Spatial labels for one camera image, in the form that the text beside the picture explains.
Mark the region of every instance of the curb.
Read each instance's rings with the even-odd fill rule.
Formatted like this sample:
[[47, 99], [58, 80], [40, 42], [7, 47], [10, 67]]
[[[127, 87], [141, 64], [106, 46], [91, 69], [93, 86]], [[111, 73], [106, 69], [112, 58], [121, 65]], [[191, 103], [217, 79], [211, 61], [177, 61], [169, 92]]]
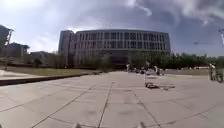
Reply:
[[26, 84], [26, 83], [35, 83], [35, 82], [40, 82], [40, 81], [65, 79], [65, 78], [70, 78], [70, 77], [80, 77], [80, 76], [91, 75], [91, 74], [95, 75], [97, 73], [102, 73], [102, 72], [91, 72], [91, 73], [83, 73], [83, 74], [69, 75], [69, 76], [50, 76], [50, 77], [37, 77], [37, 78], [0, 80], [0, 86]]

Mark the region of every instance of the small building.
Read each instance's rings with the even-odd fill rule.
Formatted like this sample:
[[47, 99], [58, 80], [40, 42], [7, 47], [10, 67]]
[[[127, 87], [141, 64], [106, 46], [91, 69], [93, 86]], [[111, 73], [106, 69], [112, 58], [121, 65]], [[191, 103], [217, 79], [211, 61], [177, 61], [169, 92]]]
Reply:
[[37, 51], [30, 53], [33, 59], [38, 59], [41, 61], [42, 66], [49, 66], [49, 58], [53, 55], [45, 51]]
[[22, 45], [15, 42], [10, 43], [7, 45], [7, 55], [9, 57], [22, 58], [24, 55], [27, 54], [28, 48], [28, 45]]

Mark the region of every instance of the roof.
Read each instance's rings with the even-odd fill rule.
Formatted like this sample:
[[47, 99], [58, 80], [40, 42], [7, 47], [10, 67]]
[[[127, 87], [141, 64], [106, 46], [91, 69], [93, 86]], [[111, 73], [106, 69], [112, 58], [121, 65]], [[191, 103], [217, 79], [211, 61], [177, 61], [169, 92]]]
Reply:
[[158, 31], [149, 31], [149, 30], [139, 30], [139, 29], [95, 29], [95, 30], [83, 30], [77, 31], [76, 33], [80, 32], [113, 32], [113, 31], [123, 31], [123, 32], [150, 32], [150, 33], [164, 33], [166, 32], [158, 32]]

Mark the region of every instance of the sky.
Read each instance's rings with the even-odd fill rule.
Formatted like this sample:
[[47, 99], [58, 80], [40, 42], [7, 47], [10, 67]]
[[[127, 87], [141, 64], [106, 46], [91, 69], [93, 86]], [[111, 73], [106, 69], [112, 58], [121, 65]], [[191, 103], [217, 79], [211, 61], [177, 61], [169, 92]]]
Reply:
[[0, 0], [0, 24], [29, 51], [57, 50], [61, 30], [111, 28], [168, 32], [174, 52], [224, 55], [224, 0]]

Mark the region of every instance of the paved plaza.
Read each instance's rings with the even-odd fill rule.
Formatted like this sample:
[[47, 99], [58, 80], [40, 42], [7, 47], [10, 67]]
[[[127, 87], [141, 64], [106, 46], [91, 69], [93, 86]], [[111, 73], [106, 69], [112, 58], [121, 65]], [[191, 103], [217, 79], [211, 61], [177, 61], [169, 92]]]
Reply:
[[126, 72], [0, 87], [3, 128], [223, 128], [224, 84], [206, 76], [150, 77]]

